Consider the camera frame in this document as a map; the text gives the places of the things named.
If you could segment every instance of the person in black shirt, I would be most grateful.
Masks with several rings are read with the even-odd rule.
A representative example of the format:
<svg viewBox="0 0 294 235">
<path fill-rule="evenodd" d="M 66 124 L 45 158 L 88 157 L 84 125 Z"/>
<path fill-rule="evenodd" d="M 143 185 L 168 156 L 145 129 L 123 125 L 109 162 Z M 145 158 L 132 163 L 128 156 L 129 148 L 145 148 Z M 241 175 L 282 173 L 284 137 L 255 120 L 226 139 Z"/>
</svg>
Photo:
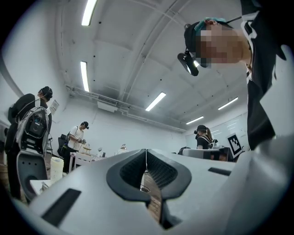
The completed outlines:
<svg viewBox="0 0 294 235">
<path fill-rule="evenodd" d="M 17 122 L 22 120 L 25 114 L 35 107 L 35 101 L 40 100 L 40 106 L 48 108 L 47 102 L 52 98 L 52 89 L 48 86 L 42 88 L 38 92 L 38 96 L 33 94 L 26 94 L 18 99 L 18 101 L 12 106 L 10 112 L 11 117 L 15 121 L 11 123 L 5 142 L 5 152 L 7 153 L 7 170 L 8 180 L 10 186 L 11 196 L 17 199 L 21 199 L 20 184 L 17 175 L 17 155 L 20 151 L 18 144 L 15 142 L 15 135 L 17 133 Z M 48 115 L 48 133 L 51 129 L 52 115 Z"/>
<path fill-rule="evenodd" d="M 265 103 L 260 101 L 272 86 L 293 78 L 286 69 L 293 66 L 291 37 L 285 33 L 288 32 L 287 24 L 279 23 L 277 27 L 279 17 L 267 13 L 260 2 L 264 4 L 264 1 L 241 0 L 241 30 L 231 28 L 225 19 L 208 17 L 186 25 L 184 34 L 187 49 L 202 67 L 244 63 L 248 88 L 247 134 L 251 150 L 275 136 L 264 110 Z"/>
<path fill-rule="evenodd" d="M 197 149 L 208 149 L 208 145 L 212 142 L 210 129 L 204 125 L 199 125 L 195 133 L 197 133 Z"/>
</svg>

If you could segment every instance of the fluorescent light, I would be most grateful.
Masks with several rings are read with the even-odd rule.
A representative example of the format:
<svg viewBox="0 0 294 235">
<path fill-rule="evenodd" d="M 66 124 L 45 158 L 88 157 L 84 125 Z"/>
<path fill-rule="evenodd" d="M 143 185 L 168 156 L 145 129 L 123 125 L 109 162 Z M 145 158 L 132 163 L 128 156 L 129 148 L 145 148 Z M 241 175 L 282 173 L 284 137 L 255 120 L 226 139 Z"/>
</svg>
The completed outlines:
<svg viewBox="0 0 294 235">
<path fill-rule="evenodd" d="M 157 96 L 157 98 L 148 106 L 147 109 L 145 109 L 146 111 L 150 111 L 154 106 L 156 106 L 158 104 L 158 102 L 160 102 L 164 97 L 166 96 L 165 93 L 161 92 L 159 94 L 159 96 Z"/>
<path fill-rule="evenodd" d="M 232 104 L 234 101 L 236 101 L 238 99 L 238 97 L 236 97 L 235 99 L 233 99 L 232 101 L 226 103 L 225 105 L 223 105 L 222 107 L 219 107 L 219 110 L 221 110 L 224 107 L 227 107 L 228 105 Z"/>
<path fill-rule="evenodd" d="M 189 66 L 188 66 L 188 65 L 187 65 L 187 69 L 188 69 L 189 73 L 191 74 L 191 70 L 190 70 L 190 68 L 189 68 Z"/>
<path fill-rule="evenodd" d="M 84 90 L 89 92 L 88 76 L 87 76 L 87 62 L 81 61 L 81 72 L 82 72 Z"/>
<path fill-rule="evenodd" d="M 189 125 L 189 124 L 191 124 L 191 123 L 193 123 L 193 122 L 195 122 L 195 121 L 198 121 L 198 120 L 200 120 L 200 119 L 202 119 L 202 118 L 204 118 L 204 117 L 201 116 L 201 117 L 199 117 L 199 118 L 197 118 L 197 119 L 195 119 L 195 120 L 193 120 L 193 121 L 190 121 L 190 122 L 188 122 L 188 123 L 186 123 L 186 124 Z"/>
<path fill-rule="evenodd" d="M 233 123 L 232 125 L 235 125 L 236 123 Z M 229 125 L 229 126 L 227 126 L 227 127 L 230 127 L 230 126 L 232 126 L 232 125 Z"/>
<path fill-rule="evenodd" d="M 198 64 L 197 61 L 194 61 L 194 65 L 195 65 L 195 67 L 198 67 L 199 66 L 199 64 Z"/>
<path fill-rule="evenodd" d="M 83 20 L 82 20 L 83 26 L 90 25 L 91 17 L 92 17 L 96 2 L 97 0 L 88 0 L 86 8 L 85 8 L 85 12 L 84 12 Z"/>
</svg>

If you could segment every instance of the white ceiling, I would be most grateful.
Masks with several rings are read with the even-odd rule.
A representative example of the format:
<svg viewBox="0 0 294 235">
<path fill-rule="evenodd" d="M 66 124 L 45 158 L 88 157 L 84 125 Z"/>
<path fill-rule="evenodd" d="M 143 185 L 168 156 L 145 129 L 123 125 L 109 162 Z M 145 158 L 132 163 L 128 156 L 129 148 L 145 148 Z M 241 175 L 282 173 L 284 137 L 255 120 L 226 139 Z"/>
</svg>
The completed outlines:
<svg viewBox="0 0 294 235">
<path fill-rule="evenodd" d="M 90 92 L 142 109 L 164 92 L 166 97 L 150 112 L 160 116 L 155 121 L 175 119 L 182 129 L 200 116 L 216 117 L 217 108 L 230 98 L 246 102 L 244 65 L 198 67 L 199 75 L 193 77 L 177 60 L 185 50 L 186 23 L 238 17 L 239 1 L 98 0 L 88 27 L 81 25 L 86 3 L 60 0 L 58 5 L 57 51 L 66 84 L 83 89 L 80 61 L 86 61 Z M 240 20 L 230 25 L 240 28 Z"/>
</svg>

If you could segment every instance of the floor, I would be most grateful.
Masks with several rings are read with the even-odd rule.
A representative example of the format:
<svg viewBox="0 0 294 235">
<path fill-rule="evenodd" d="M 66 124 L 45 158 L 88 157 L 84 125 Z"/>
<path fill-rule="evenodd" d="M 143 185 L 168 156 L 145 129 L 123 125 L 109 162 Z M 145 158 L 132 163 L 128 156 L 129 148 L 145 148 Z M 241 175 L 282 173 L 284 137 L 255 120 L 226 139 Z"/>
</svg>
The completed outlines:
<svg viewBox="0 0 294 235">
<path fill-rule="evenodd" d="M 46 166 L 50 165 L 51 155 L 47 154 L 45 158 Z M 47 171 L 48 178 L 50 178 L 50 170 Z M 0 153 L 0 181 L 6 188 L 7 192 L 9 192 L 9 182 L 8 182 L 8 173 L 7 166 L 3 164 L 3 153 Z M 150 191 L 147 192 L 151 196 L 151 203 L 148 206 L 148 210 L 151 216 L 159 222 L 160 212 L 161 212 L 161 196 L 160 190 L 157 187 L 156 183 L 152 179 L 149 173 L 145 173 L 144 176 L 144 186 L 147 187 Z M 24 192 L 21 189 L 21 201 L 27 204 Z"/>
</svg>

